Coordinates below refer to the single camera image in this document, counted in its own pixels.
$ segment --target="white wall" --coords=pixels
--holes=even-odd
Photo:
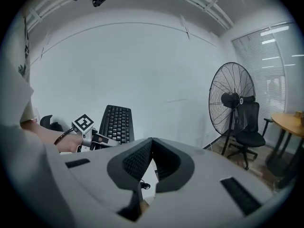
[[[106,105],[130,107],[136,139],[204,147],[219,136],[208,110],[212,78],[226,62],[218,38],[185,1],[143,1],[99,9],[69,3],[37,25],[30,34],[32,103],[41,117],[53,114],[66,125],[87,113],[97,129]],[[196,35],[190,40],[180,14]]]
[[[239,62],[231,42],[232,40],[284,21],[294,21],[294,18],[288,12],[288,10],[278,1],[274,1],[272,4],[262,7],[259,10],[241,18],[235,23],[234,28],[228,30],[219,38],[227,60],[231,62]],[[268,125],[268,129],[264,136],[268,145],[276,145],[280,130],[281,129],[274,123],[270,123]],[[298,144],[299,138],[293,136],[286,151],[294,153]]]

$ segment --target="table leg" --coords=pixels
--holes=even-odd
[[[280,136],[279,136],[279,139],[277,140],[275,149],[274,149],[273,152],[271,153],[271,156],[270,156],[269,159],[267,160],[267,163],[270,163],[270,162],[272,161],[272,159],[276,156],[276,154],[277,154],[277,152],[278,152],[278,150],[279,150],[279,148],[280,148],[280,145],[281,145],[281,143],[282,143],[282,140],[283,140],[283,138],[284,138],[285,132],[286,132],[286,131],[285,131],[284,129],[281,130],[281,134],[280,134]]]
[[[300,165],[301,165],[301,159],[303,157],[304,154],[304,150],[302,149],[302,145],[304,143],[304,138],[301,139],[300,144],[292,158],[292,160],[290,161],[289,166],[287,167],[287,169],[285,170],[286,172],[286,176],[279,181],[277,187],[282,189],[284,188],[286,185],[289,184],[289,182],[297,176]]]
[[[290,138],[291,138],[291,133],[288,133],[288,136],[287,136],[287,139],[286,139],[286,141],[284,143],[283,149],[281,150],[281,152],[279,154],[279,158],[281,158],[282,155],[283,155],[283,153],[285,152],[285,149],[286,149],[286,147],[287,147],[287,145],[289,143]]]

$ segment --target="black keyboard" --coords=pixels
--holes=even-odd
[[[131,109],[108,105],[104,111],[99,133],[121,144],[134,141]]]

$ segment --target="window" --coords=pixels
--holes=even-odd
[[[249,72],[260,104],[258,127],[263,131],[264,118],[285,111],[286,83],[284,64],[274,33],[270,28],[233,40],[239,63]]]
[[[304,110],[304,42],[295,23],[283,23],[232,41],[260,104],[259,130],[272,113]]]

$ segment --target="fan stand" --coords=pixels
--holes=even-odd
[[[233,122],[233,113],[234,113],[234,111],[231,112],[231,114],[230,114],[229,128],[227,130],[227,138],[226,138],[225,145],[224,145],[224,148],[223,148],[223,151],[222,151],[222,155],[224,155],[224,153],[226,151],[226,148],[227,148],[228,141],[229,141],[231,127],[232,127],[232,122]]]

